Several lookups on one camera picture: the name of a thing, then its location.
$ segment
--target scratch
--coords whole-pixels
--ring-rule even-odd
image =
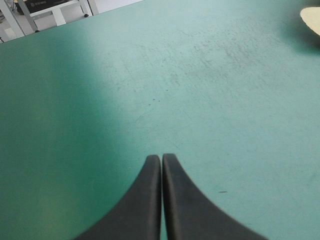
[[[144,115],[152,112],[153,110],[154,110],[154,108],[152,108],[152,109],[149,110],[149,111],[146,111],[146,112],[142,113],[142,114],[134,121],[134,123],[136,124]]]

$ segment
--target table surface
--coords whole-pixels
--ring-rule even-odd
[[[0,239],[75,237],[169,152],[247,227],[318,240],[316,3],[145,0],[1,44]]]

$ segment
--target table leg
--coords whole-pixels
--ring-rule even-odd
[[[97,8],[97,4],[95,0],[87,0],[89,3],[89,6],[91,8],[91,12],[93,15],[97,15],[99,14],[98,8]]]
[[[61,9],[60,8],[55,8],[52,10],[52,14],[55,20],[55,23],[57,26],[66,24],[66,20],[64,16],[62,15]]]
[[[27,8],[24,0],[18,0],[18,3],[19,3],[19,6],[20,6],[24,16],[26,17],[27,21],[29,22],[32,30],[37,32],[38,31],[38,27],[37,27],[34,19],[30,16],[29,9]]]
[[[11,26],[12,30],[14,31],[17,38],[21,38],[25,36],[24,31],[22,30],[19,22],[16,19],[16,16],[11,11],[10,7],[8,6],[6,0],[0,0],[0,9],[5,16],[6,20],[8,21],[9,25]]]

